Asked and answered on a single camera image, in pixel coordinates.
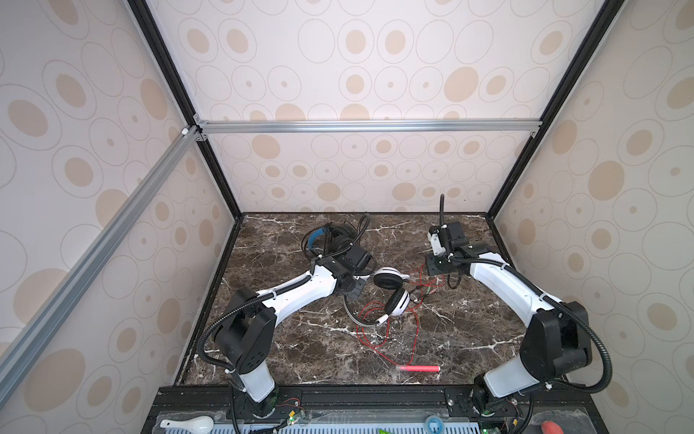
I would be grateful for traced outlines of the black blue headphones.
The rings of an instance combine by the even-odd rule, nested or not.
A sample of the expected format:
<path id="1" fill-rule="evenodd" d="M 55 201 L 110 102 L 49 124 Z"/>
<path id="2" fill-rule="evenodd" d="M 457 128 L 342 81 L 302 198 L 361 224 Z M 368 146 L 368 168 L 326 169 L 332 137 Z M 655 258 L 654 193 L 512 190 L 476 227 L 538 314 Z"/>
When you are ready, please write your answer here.
<path id="1" fill-rule="evenodd" d="M 370 215 L 361 216 L 358 225 L 350 222 L 327 222 L 310 230 L 301 240 L 301 251 L 309 260 L 337 257 L 359 246 L 370 224 Z"/>

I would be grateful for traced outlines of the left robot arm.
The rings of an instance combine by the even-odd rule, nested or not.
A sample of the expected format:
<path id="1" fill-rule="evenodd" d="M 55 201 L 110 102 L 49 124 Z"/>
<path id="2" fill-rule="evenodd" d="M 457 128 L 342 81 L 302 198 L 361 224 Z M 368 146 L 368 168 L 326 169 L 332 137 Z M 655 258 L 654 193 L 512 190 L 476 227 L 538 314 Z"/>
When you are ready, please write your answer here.
<path id="1" fill-rule="evenodd" d="M 308 271 L 270 289 L 237 291 L 226 310 L 204 331 L 197 354 L 222 367 L 231 384 L 258 406 L 277 400 L 277 386 L 267 357 L 275 330 L 285 319 L 316 300 L 361 290 L 372 255 L 354 245 L 347 251 L 311 260 Z"/>

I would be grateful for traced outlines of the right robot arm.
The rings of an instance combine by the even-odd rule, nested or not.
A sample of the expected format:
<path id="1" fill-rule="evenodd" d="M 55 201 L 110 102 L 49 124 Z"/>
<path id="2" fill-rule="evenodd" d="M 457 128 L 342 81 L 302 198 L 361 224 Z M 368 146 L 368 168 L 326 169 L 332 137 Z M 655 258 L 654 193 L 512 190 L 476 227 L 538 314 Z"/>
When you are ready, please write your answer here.
<path id="1" fill-rule="evenodd" d="M 522 275 L 484 243 L 468 240 L 460 222 L 438 223 L 428 231 L 431 253 L 425 269 L 431 276 L 454 271 L 491 289 L 525 325 L 520 352 L 477 376 L 471 399 L 479 412 L 517 392 L 553 385 L 595 394 L 609 387 L 614 367 L 599 335 L 589 325 L 587 309 L 564 302 Z"/>

